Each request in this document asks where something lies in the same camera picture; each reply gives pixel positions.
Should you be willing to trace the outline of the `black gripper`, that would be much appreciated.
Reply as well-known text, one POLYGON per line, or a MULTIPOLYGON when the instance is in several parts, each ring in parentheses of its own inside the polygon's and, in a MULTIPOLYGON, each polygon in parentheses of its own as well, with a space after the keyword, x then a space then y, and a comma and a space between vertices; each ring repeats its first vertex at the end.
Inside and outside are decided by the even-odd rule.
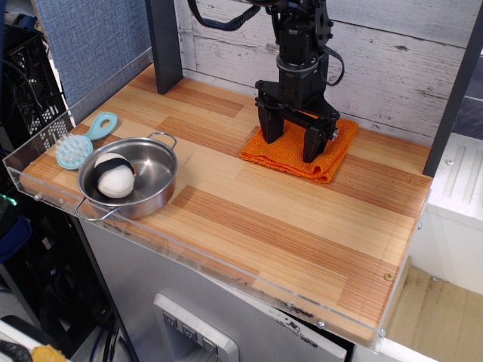
POLYGON ((297 67, 278 62, 279 80, 256 83, 256 104, 263 138, 275 142, 289 121, 306 129, 303 161, 311 163, 323 153, 328 140, 337 137, 339 112, 325 99, 328 63, 313 62, 297 67))

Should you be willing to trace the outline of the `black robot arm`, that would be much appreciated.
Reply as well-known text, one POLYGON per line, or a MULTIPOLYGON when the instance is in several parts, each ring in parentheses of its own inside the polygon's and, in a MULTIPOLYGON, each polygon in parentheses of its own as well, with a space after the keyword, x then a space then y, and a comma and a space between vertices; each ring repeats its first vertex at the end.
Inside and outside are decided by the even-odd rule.
POLYGON ((265 4, 279 46, 278 81, 258 81, 256 104, 263 138, 274 143, 289 121, 305 129, 303 161, 323 153, 338 133, 339 112, 325 99, 333 21, 324 1, 275 1, 265 4))

